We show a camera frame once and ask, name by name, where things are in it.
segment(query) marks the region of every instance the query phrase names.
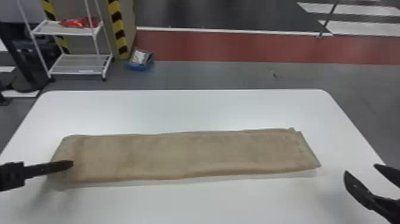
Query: gray wall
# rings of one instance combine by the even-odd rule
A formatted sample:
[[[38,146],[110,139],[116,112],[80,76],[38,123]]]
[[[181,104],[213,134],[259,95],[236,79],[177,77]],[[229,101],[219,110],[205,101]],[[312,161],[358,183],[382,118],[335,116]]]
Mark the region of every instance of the gray wall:
[[[29,22],[43,20],[40,0],[20,0]],[[0,0],[0,20],[3,22],[23,22],[16,0]]]

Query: gray floor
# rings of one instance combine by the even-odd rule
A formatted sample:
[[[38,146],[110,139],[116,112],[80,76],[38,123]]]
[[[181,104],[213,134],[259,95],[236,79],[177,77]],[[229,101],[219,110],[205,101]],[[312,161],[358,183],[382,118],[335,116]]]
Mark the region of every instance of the gray floor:
[[[137,72],[126,70],[123,63],[116,62],[109,70],[107,82],[101,82],[98,77],[60,77],[44,91],[324,89],[338,102],[384,162],[400,168],[399,71],[398,66],[158,61],[148,71]],[[17,129],[33,101],[16,99],[8,107],[0,108],[0,148]]]

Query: white table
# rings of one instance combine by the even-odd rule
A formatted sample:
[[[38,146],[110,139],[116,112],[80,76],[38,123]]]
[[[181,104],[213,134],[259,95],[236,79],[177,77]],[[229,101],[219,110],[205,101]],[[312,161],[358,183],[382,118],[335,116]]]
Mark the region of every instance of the white table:
[[[386,223],[343,185],[349,170],[376,194],[400,191],[332,97],[321,90],[56,91],[42,95],[0,162],[49,161],[71,134],[294,127],[322,164],[312,178],[112,186],[54,191],[46,177],[0,192],[1,223]]]

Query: red object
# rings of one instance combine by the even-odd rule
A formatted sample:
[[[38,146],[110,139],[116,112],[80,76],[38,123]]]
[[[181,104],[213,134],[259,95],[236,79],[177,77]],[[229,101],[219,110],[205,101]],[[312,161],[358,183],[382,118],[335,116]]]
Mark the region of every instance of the red object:
[[[96,28],[99,24],[99,20],[96,17],[92,17],[91,20],[92,20],[93,28]],[[60,22],[60,25],[62,25],[64,27],[74,27],[74,28],[89,27],[90,28],[89,18],[87,18],[87,17],[63,20]]]

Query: white shelf rack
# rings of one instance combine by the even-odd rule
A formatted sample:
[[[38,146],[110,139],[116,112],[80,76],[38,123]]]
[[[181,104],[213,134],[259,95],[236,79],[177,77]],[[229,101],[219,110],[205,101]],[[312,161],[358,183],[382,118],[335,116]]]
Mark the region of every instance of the white shelf rack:
[[[33,30],[29,26],[29,22],[26,18],[26,14],[21,6],[20,0],[17,0],[17,5],[21,11],[22,17],[26,24],[26,27],[30,33],[32,41],[35,45],[39,58],[43,64],[47,76],[49,79],[53,80],[53,74],[83,74],[83,75],[101,75],[102,80],[106,80],[106,73],[110,62],[113,60],[113,54],[111,53],[110,41],[108,40],[107,31],[105,30],[103,19],[101,16],[100,7],[98,0],[93,0],[97,15],[99,17],[99,23],[96,27],[93,26],[92,20],[89,19],[90,27],[85,28],[72,28],[63,27],[59,24],[59,21],[48,20],[46,14],[43,12],[43,21],[39,23]],[[86,16],[92,18],[88,0],[83,0],[86,7]],[[103,29],[105,39],[108,45],[109,54],[100,54],[99,47],[97,44],[97,35],[100,30]],[[55,36],[81,36],[81,37],[91,37],[93,39],[93,44],[95,47],[96,54],[66,54],[62,47],[59,46],[61,55],[54,62],[51,68],[48,68],[46,62],[42,56],[39,45],[36,42],[36,35],[51,35]]]
[[[103,22],[101,21],[96,28],[93,28],[92,33],[91,28],[64,27],[58,21],[44,20],[32,30],[32,33],[34,35],[97,36],[102,27]]]

